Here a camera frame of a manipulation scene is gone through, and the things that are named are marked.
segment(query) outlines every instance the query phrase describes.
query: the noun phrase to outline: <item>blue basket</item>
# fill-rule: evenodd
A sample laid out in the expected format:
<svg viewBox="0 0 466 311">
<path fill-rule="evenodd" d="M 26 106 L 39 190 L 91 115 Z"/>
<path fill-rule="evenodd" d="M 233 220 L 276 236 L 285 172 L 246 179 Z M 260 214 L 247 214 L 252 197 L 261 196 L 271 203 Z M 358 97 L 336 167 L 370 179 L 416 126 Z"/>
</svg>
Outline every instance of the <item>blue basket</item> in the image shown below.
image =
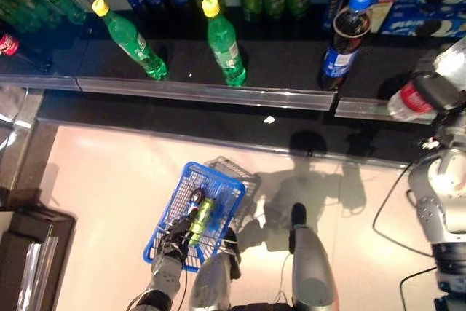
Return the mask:
<svg viewBox="0 0 466 311">
<path fill-rule="evenodd" d="M 185 165 L 176 190 L 144 249 L 143 259 L 145 262 L 152 263 L 154 249 L 158 246 L 167 226 L 174 219 L 186 214 L 192 192 L 200 187 L 204 189 L 206 197 L 215 200 L 215 206 L 200 243 L 196 246 L 189 246 L 186 269 L 197 272 L 204 261 L 217 252 L 229 222 L 246 193 L 246 188 L 234 178 L 199 163 L 190 162 Z"/>
</svg>

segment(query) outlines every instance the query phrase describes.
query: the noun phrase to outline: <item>yellow bottle cap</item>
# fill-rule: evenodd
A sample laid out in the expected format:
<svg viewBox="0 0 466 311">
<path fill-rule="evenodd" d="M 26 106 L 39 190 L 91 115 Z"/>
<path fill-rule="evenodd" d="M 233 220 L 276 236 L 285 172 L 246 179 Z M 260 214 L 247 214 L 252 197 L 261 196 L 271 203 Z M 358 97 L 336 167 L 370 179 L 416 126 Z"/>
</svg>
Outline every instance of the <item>yellow bottle cap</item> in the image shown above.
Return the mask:
<svg viewBox="0 0 466 311">
<path fill-rule="evenodd" d="M 92 10 L 94 10 L 97 16 L 103 17 L 110 11 L 110 7 L 105 0 L 94 0 L 92 3 Z"/>
<path fill-rule="evenodd" d="M 205 16 L 215 17 L 220 12 L 220 5 L 218 5 L 218 0 L 203 0 L 202 10 L 204 10 Z"/>
</svg>

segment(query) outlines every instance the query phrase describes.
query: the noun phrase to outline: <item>white floor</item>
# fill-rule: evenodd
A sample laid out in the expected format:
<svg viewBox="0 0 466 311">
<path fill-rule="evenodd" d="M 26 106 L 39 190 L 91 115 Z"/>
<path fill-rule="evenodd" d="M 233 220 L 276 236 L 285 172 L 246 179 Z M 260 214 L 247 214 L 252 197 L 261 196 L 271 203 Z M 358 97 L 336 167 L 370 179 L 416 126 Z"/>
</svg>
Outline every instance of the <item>white floor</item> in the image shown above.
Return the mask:
<svg viewBox="0 0 466 311">
<path fill-rule="evenodd" d="M 371 229 L 399 170 L 332 161 L 309 164 L 275 154 L 60 127 L 42 181 L 41 200 L 74 215 L 77 225 L 57 310 L 125 310 L 149 282 L 150 266 L 141 253 L 182 167 L 218 156 L 261 176 L 255 216 L 262 226 L 264 203 L 277 213 L 287 213 L 294 201 L 307 206 L 310 224 L 318 220 L 318 234 L 331 260 L 341 310 L 402 310 L 400 280 L 434 265 L 432 259 L 398 247 Z M 415 211 L 406 200 L 406 189 L 404 178 L 382 212 L 378 228 L 402 243 L 430 252 Z M 272 235 L 265 243 L 244 251 L 242 278 L 232 284 L 232 305 L 272 302 L 288 255 L 280 250 L 288 244 L 287 239 L 286 235 Z M 291 262 L 292 257 L 283 276 L 288 300 Z M 183 279 L 173 303 L 175 311 Z M 193 281 L 190 273 L 182 310 L 188 309 Z M 408 311 L 434 310 L 433 298 L 441 295 L 434 272 L 408 281 L 404 290 Z"/>
</svg>

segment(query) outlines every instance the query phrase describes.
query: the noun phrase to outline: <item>black shelf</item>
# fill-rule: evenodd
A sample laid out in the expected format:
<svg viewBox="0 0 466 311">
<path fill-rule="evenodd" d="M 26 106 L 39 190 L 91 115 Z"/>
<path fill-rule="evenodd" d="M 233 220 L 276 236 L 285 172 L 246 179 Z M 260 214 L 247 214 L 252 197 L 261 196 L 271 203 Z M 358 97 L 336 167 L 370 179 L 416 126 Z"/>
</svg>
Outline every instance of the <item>black shelf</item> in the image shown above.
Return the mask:
<svg viewBox="0 0 466 311">
<path fill-rule="evenodd" d="M 25 37 L 25 44 L 43 46 L 51 52 L 55 62 L 52 71 L 37 74 L 33 68 L 0 57 L 4 66 L 0 84 L 329 111 L 335 104 L 335 93 L 321 92 L 316 83 L 331 38 L 320 28 L 323 10 L 324 6 L 313 6 L 307 17 L 297 23 L 289 19 L 248 23 L 242 19 L 240 8 L 228 8 L 226 16 L 236 28 L 248 67 L 248 79 L 241 88 L 224 84 L 205 40 L 206 20 L 201 14 L 189 20 L 172 17 L 144 22 L 132 12 L 122 15 L 136 23 L 166 60 L 170 69 L 167 80 L 157 82 L 145 75 L 113 42 L 103 21 L 90 15 L 82 28 L 63 25 L 57 31 Z M 343 103 L 337 106 L 336 115 L 392 120 L 386 100 L 409 79 L 421 58 L 446 42 L 454 40 L 370 37 L 360 48 L 339 92 L 338 99 Z"/>
</svg>

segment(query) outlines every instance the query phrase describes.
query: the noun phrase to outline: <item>cable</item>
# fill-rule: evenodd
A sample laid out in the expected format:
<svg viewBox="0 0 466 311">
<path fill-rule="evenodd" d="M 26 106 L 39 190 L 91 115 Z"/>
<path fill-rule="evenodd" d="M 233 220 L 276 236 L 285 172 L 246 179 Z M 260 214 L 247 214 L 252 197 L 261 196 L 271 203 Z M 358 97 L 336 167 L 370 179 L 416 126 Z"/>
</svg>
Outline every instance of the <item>cable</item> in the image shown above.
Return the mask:
<svg viewBox="0 0 466 311">
<path fill-rule="evenodd" d="M 408 249 L 409 251 L 412 251 L 414 253 L 418 253 L 418 254 L 421 254 L 423 256 L 428 256 L 430 258 L 432 258 L 433 256 L 431 254 L 428 254 L 428 253 L 425 253 L 424 251 L 418 251 L 417 249 L 414 249 L 414 248 L 411 248 L 411 247 L 408 247 L 407 245 L 404 245 L 400 242 L 398 242 L 397 240 L 394 240 L 393 238 L 391 237 L 388 237 L 386 234 L 380 232 L 377 230 L 376 228 L 376 222 L 377 222 L 377 219 L 379 218 L 380 216 L 380 213 L 382 212 L 385 204 L 387 204 L 389 198 L 392 196 L 392 193 L 393 191 L 395 190 L 396 186 L 398 185 L 398 183 L 400 182 L 401 178 L 403 177 L 403 175 L 406 174 L 406 171 L 408 171 L 408 169 L 414 164 L 414 161 L 409 163 L 408 166 L 406 168 L 403 169 L 403 171 L 401 172 L 400 176 L 398 176 L 398 178 L 395 180 L 395 183 L 393 184 L 392 188 L 388 191 L 388 194 L 387 196 L 385 197 L 384 201 L 382 202 L 382 205 L 380 205 L 380 208 L 378 209 L 375 217 L 374 217 L 374 220 L 372 221 L 372 230 L 375 231 L 375 233 L 377 233 L 378 235 L 382 236 L 383 238 L 385 238 L 386 240 L 389 240 L 390 242 L 396 244 L 396 245 L 399 245 L 400 247 L 403 247 L 403 248 L 406 248 Z"/>
<path fill-rule="evenodd" d="M 280 299 L 283 298 L 285 299 L 285 302 L 286 304 L 288 304 L 288 299 L 286 299 L 286 294 L 285 292 L 282 290 L 282 286 L 283 286 L 283 271 L 285 270 L 285 264 L 286 264 L 286 261 L 288 260 L 288 257 L 290 256 L 291 254 L 288 253 L 288 255 L 285 257 L 285 260 L 283 260 L 283 264 L 282 264 L 282 270 L 280 272 L 280 287 L 278 287 L 278 292 L 277 292 L 277 295 L 275 296 L 274 298 L 274 301 L 272 302 L 273 304 L 276 304 L 280 301 Z"/>
<path fill-rule="evenodd" d="M 401 297 L 401 302 L 403 303 L 403 310 L 406 311 L 406 300 L 405 300 L 405 296 L 404 296 L 404 293 L 403 293 L 403 284 L 407 281 L 407 280 L 410 280 L 416 276 L 419 276 L 419 275 L 423 275 L 424 273 L 428 273 L 430 271 L 433 271 L 434 269 L 436 269 L 437 267 L 431 267 L 429 269 L 425 269 L 424 271 L 421 271 L 421 272 L 416 272 L 412 275 L 409 275 L 408 277 L 404 277 L 404 279 L 401 280 L 400 282 L 400 297 Z"/>
<path fill-rule="evenodd" d="M 186 268 L 186 263 L 182 261 L 182 267 L 184 268 L 184 291 L 183 291 L 183 296 L 181 297 L 181 302 L 180 306 L 178 306 L 178 310 L 181 310 L 181 306 L 183 305 L 184 302 L 184 297 L 186 295 L 186 289 L 188 288 L 188 269 Z"/>
</svg>

